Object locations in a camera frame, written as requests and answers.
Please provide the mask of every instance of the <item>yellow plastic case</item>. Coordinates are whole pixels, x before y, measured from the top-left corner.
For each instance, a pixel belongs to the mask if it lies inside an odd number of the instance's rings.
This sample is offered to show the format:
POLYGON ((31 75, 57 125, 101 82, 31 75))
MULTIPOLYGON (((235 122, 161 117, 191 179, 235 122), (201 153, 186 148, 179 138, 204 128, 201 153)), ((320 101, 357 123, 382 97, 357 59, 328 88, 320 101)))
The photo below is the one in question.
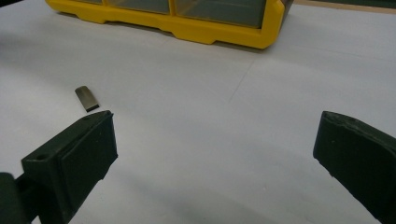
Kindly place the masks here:
POLYGON ((292 0, 262 0, 263 17, 259 27, 238 22, 219 22, 206 18, 194 18, 180 13, 180 6, 186 0, 46 0, 55 10, 75 14, 84 21, 105 23, 106 21, 123 21, 132 24, 155 27, 172 33, 176 38, 213 44, 222 41, 265 49, 273 44, 279 34, 282 21, 286 17, 292 0), (153 10, 142 9, 144 4, 153 10))

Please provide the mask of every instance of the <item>white tabletop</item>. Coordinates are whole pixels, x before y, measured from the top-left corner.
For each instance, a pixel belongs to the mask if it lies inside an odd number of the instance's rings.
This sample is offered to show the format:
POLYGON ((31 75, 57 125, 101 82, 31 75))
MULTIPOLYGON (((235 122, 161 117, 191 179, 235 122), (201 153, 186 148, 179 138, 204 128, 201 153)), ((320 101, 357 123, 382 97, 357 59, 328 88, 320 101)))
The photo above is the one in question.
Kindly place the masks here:
POLYGON ((330 110, 396 136, 396 15, 292 6, 266 50, 0 8, 0 171, 86 115, 119 158, 71 223, 378 223, 312 156, 330 110))

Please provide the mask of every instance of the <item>small metal object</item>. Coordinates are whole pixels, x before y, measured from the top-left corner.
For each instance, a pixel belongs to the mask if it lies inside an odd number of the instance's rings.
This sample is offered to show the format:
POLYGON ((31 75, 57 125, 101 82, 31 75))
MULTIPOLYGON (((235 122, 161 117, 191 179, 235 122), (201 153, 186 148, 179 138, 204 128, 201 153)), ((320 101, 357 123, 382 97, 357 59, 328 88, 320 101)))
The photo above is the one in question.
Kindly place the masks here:
POLYGON ((90 112, 99 107, 98 102, 96 101, 95 97, 93 96, 90 89, 88 89, 88 87, 78 87, 76 89, 76 95, 78 96, 78 99, 81 101, 87 112, 90 112))
POLYGON ((345 115, 324 111, 314 158, 381 223, 396 223, 396 139, 345 115))

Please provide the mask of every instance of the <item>yellow plastic frame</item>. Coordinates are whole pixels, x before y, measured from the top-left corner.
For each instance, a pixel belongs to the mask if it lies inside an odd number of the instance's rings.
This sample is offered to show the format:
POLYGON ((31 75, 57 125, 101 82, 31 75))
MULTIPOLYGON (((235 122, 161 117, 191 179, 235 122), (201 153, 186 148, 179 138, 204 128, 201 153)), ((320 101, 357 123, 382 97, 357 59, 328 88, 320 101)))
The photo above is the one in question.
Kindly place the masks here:
POLYGON ((276 41, 285 13, 285 6, 280 0, 266 0, 262 28, 255 29, 179 17, 176 14, 175 0, 169 0, 170 13, 166 15, 110 7, 106 0, 102 1, 102 5, 96 5, 72 0, 46 0, 54 10, 75 14, 84 21, 123 21, 159 28, 179 39, 203 44, 223 41, 256 49, 265 49, 276 41))

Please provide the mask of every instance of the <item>yellow toolbox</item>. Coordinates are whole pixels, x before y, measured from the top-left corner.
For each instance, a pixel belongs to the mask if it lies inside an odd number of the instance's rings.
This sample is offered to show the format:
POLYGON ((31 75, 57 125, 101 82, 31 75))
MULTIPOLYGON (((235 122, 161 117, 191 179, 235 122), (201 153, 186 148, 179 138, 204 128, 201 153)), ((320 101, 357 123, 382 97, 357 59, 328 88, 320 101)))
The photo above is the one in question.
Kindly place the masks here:
POLYGON ((204 44, 265 49, 276 41, 292 0, 46 0, 84 21, 156 27, 204 44))

